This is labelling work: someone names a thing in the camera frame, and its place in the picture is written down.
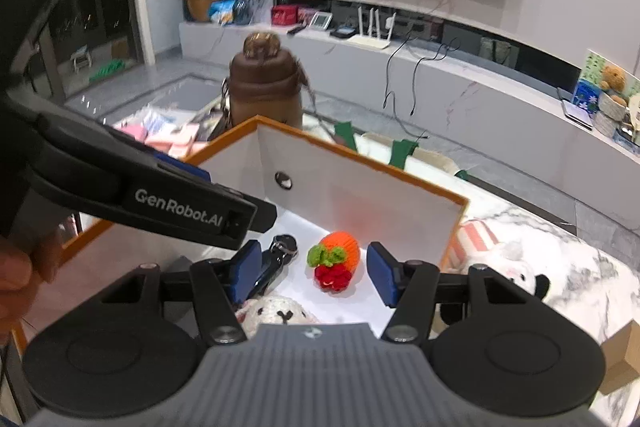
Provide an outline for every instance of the blue gripper pad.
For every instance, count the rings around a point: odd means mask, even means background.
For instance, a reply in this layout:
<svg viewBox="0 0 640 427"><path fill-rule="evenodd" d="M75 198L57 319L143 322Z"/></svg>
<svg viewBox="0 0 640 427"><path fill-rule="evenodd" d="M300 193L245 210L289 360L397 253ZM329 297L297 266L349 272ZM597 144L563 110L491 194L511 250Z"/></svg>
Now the blue gripper pad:
<svg viewBox="0 0 640 427"><path fill-rule="evenodd" d="M247 241L229 261L227 297L231 304L243 303L262 272L262 247L255 239Z"/></svg>
<svg viewBox="0 0 640 427"><path fill-rule="evenodd" d="M156 152L154 153L154 156L165 163L169 163L170 165L177 167L178 169L188 172L189 174L193 174L198 178L202 178L206 182L211 181L211 175L209 174L209 172L206 170L200 169L195 165L190 165L188 163L181 162L180 160L177 160L176 158L173 158L168 154L164 154L163 152Z"/></svg>
<svg viewBox="0 0 640 427"><path fill-rule="evenodd" d="M394 268L398 261L378 242L367 247L367 273L378 290L378 295L390 308L395 308L400 299L394 277Z"/></svg>

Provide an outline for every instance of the knitted strawberry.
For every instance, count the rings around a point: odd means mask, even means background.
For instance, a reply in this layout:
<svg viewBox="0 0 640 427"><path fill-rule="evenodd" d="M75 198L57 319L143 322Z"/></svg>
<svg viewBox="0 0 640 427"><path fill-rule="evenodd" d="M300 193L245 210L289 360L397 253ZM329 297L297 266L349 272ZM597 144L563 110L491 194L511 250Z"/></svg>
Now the knitted strawberry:
<svg viewBox="0 0 640 427"><path fill-rule="evenodd" d="M309 249L309 266L321 288L339 292L347 288L360 262L360 247L352 235L334 232Z"/></svg>

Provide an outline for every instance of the green knitted leaf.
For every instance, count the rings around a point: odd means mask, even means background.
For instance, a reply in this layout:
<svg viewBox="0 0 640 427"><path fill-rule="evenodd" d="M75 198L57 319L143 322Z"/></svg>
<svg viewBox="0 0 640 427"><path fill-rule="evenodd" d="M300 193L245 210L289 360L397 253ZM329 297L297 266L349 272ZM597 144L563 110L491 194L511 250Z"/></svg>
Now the green knitted leaf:
<svg viewBox="0 0 640 427"><path fill-rule="evenodd" d="M333 247L327 257L332 265L344 263L347 260L347 251L343 247Z"/></svg>
<svg viewBox="0 0 640 427"><path fill-rule="evenodd" d="M314 268L322 263L322 260L326 257L327 249L325 245L313 245L309 248L309 253L306 254L306 263Z"/></svg>

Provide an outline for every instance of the human hand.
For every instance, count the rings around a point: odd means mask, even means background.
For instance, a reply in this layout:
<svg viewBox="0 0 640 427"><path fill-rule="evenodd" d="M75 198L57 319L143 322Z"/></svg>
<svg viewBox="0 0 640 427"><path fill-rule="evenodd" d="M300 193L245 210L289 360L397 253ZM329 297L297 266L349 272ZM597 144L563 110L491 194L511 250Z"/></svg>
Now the human hand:
<svg viewBox="0 0 640 427"><path fill-rule="evenodd" d="M44 239L31 256L0 237L0 343L29 311L40 283L52 282L61 256L57 233Z"/></svg>

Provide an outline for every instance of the plush sheep toy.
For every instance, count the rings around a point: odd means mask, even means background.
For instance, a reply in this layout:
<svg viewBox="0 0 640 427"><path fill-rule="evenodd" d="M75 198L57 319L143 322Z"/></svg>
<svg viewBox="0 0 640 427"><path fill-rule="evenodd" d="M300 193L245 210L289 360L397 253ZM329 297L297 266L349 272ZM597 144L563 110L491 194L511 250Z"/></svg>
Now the plush sheep toy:
<svg viewBox="0 0 640 427"><path fill-rule="evenodd" d="M249 299L236 312L236 318L248 338L255 335L260 324L315 324L318 320L300 304L288 297L269 295Z"/></svg>
<svg viewBox="0 0 640 427"><path fill-rule="evenodd" d="M491 250L471 253L466 256L460 273L468 273L469 267L474 264L486 264L540 299L545 298L549 290L546 275L535 275L531 265L524 261L520 243L498 243Z"/></svg>

